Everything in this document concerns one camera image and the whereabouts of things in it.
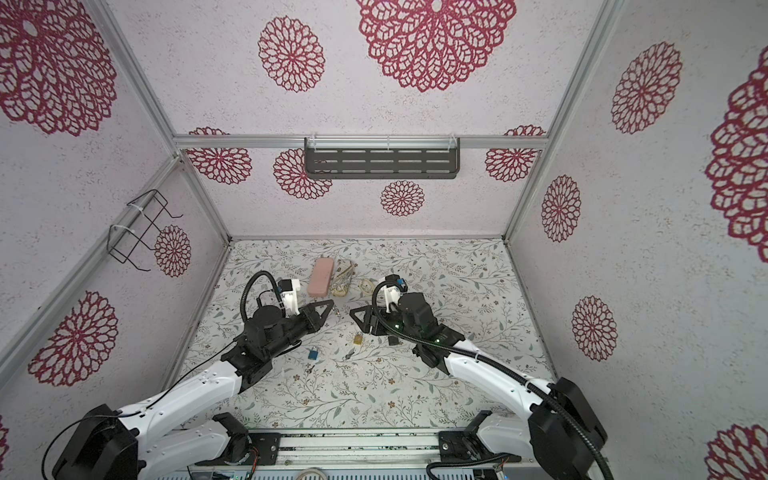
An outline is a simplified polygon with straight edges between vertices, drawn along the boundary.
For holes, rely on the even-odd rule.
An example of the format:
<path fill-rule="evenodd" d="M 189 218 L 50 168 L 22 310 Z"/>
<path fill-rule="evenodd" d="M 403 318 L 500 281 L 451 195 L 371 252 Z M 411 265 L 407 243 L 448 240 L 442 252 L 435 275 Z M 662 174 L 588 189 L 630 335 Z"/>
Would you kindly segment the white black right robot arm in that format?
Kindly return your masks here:
<path fill-rule="evenodd" d="M 602 453 L 607 433 L 575 383 L 535 378 L 492 358 L 439 322 L 420 293 L 398 294 L 386 306 L 371 303 L 350 315 L 363 333 L 413 343 L 426 366 L 477 387 L 512 413 L 483 410 L 463 431 L 441 433 L 441 458 L 427 465 L 429 478 L 438 468 L 500 466 L 525 458 L 552 479 L 586 479 L 592 468 L 612 478 Z"/>

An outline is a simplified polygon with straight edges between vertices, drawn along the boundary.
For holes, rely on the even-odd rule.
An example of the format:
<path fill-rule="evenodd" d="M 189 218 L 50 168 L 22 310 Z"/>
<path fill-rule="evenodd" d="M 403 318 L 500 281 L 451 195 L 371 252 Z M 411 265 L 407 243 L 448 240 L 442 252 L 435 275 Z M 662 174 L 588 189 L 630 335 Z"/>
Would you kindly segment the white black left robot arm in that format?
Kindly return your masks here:
<path fill-rule="evenodd" d="M 259 307 L 218 361 L 190 373 L 168 390 L 111 409 L 102 404 L 72 424 L 74 431 L 46 479 L 156 479 L 198 462 L 241 464 L 252 453 L 248 429 L 231 413 L 181 429 L 216 404 L 260 382 L 280 355 L 318 332 L 334 303 L 309 303 L 294 315 Z"/>

